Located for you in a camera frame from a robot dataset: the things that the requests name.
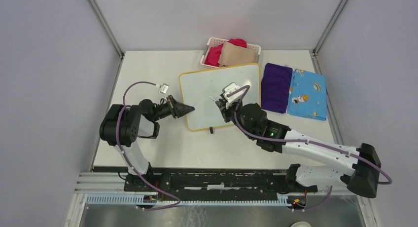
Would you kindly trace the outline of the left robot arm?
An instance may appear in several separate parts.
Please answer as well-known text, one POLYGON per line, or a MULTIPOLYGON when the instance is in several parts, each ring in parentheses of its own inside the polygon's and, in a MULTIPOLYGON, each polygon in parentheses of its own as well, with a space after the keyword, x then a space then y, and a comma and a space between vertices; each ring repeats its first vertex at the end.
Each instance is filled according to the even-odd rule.
POLYGON ((172 95, 154 103, 144 99, 137 105, 114 104, 110 107, 99 127, 100 139, 114 147, 124 159, 128 173, 138 175, 136 185, 142 191, 149 191, 155 185, 155 178, 149 174, 150 162, 144 157, 137 139, 156 139, 159 135, 159 120, 171 116, 181 118, 195 108, 183 104, 172 95))

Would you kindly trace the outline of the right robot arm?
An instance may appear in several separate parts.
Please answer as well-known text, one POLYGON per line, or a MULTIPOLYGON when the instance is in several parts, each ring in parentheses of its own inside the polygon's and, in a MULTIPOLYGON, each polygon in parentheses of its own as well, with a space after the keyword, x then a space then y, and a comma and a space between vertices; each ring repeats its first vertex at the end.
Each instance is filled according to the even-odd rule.
POLYGON ((258 104, 228 104, 215 101, 225 122, 232 122, 256 145, 268 152, 297 155, 319 162, 320 166, 292 164, 287 170, 285 186, 290 191, 328 185, 346 187, 352 193, 377 196, 383 173, 376 149, 367 143, 359 147, 328 143, 306 136, 267 118, 258 104))

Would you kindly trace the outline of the yellow framed whiteboard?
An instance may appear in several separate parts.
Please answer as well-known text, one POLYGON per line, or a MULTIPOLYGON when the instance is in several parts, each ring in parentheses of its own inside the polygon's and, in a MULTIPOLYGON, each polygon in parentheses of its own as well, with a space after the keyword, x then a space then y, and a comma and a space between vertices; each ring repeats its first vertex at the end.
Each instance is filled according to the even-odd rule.
POLYGON ((261 76, 261 68, 257 63, 180 74, 178 80, 183 103, 195 108, 186 115, 188 129, 198 131, 230 125, 224 122, 220 110, 209 96, 220 99, 222 89, 232 82, 239 86, 251 84, 243 99, 244 104, 261 104, 261 76))

